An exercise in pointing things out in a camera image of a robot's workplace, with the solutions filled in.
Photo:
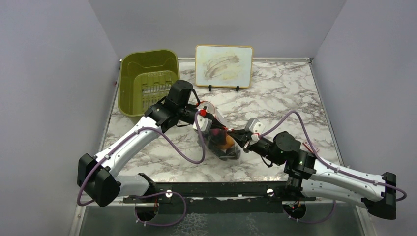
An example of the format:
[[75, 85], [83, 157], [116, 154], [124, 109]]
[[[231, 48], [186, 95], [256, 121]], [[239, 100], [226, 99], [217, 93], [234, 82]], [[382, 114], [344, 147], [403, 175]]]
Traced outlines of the orange toy carrot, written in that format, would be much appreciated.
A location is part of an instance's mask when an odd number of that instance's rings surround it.
[[232, 148], [234, 145], [235, 145], [235, 140], [230, 135], [226, 135], [224, 144], [221, 144], [218, 147], [221, 150], [226, 150], [226, 149]]

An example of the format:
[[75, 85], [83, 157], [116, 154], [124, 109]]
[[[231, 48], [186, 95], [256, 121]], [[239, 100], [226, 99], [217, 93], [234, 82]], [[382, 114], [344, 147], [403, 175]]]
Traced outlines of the clear zip bag orange zipper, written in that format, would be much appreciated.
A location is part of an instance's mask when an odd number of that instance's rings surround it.
[[[207, 113], [214, 115], [214, 117], [225, 127], [230, 128], [231, 125], [222, 114], [218, 111], [218, 109], [208, 101], [202, 101], [198, 108], [203, 108], [206, 110]], [[214, 154], [218, 159], [222, 161], [239, 161], [241, 155], [241, 149], [239, 145], [235, 142], [235, 145], [232, 148], [221, 150], [218, 146], [224, 144], [225, 138], [218, 139], [213, 138], [213, 136], [209, 133], [203, 133], [203, 138], [205, 141], [205, 147], [209, 149], [211, 153]]]

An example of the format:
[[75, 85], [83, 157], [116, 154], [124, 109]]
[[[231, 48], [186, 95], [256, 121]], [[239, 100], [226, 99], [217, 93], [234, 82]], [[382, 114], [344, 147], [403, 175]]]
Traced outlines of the small magenta toy piece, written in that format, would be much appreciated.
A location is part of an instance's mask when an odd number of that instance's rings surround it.
[[213, 138], [222, 139], [227, 136], [227, 131], [225, 129], [211, 129], [210, 134]]

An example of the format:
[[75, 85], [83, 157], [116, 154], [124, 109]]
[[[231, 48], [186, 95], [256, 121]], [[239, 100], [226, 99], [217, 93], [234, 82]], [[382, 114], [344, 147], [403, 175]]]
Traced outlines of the olive green plastic bin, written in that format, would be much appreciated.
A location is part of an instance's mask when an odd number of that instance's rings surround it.
[[171, 50], [136, 52], [125, 56], [119, 71], [119, 111], [131, 119], [140, 118], [149, 106], [168, 95], [178, 79], [178, 57]]

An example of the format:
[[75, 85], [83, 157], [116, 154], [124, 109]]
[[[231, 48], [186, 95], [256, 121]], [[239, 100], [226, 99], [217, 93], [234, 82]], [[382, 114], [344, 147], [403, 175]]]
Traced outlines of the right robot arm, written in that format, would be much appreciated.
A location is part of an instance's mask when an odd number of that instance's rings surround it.
[[284, 195], [290, 200], [298, 197], [326, 198], [349, 202], [367, 209], [373, 216], [396, 219], [396, 175], [368, 174], [318, 158], [300, 148], [301, 142], [286, 131], [273, 140], [252, 140], [248, 131], [229, 131], [244, 151], [252, 151], [275, 165], [284, 165], [289, 176]]

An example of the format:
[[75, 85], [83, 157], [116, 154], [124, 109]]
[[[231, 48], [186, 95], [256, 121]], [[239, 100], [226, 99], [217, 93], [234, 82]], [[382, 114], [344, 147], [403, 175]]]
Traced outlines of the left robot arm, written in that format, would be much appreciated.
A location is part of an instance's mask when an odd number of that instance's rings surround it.
[[138, 152], [158, 137], [163, 137], [185, 160], [201, 164], [206, 158], [206, 148], [202, 147], [202, 157], [194, 160], [187, 157], [165, 134], [176, 126], [178, 121], [196, 127], [200, 141], [204, 140], [198, 124], [200, 110], [189, 103], [191, 94], [196, 91], [185, 80], [177, 80], [170, 87], [167, 96], [151, 105], [140, 120], [119, 140], [95, 155], [83, 154], [78, 161], [77, 184], [80, 187], [77, 205], [87, 206], [97, 203], [105, 207], [116, 197], [136, 195], [141, 201], [153, 199], [155, 189], [145, 177], [119, 176], [122, 168]]

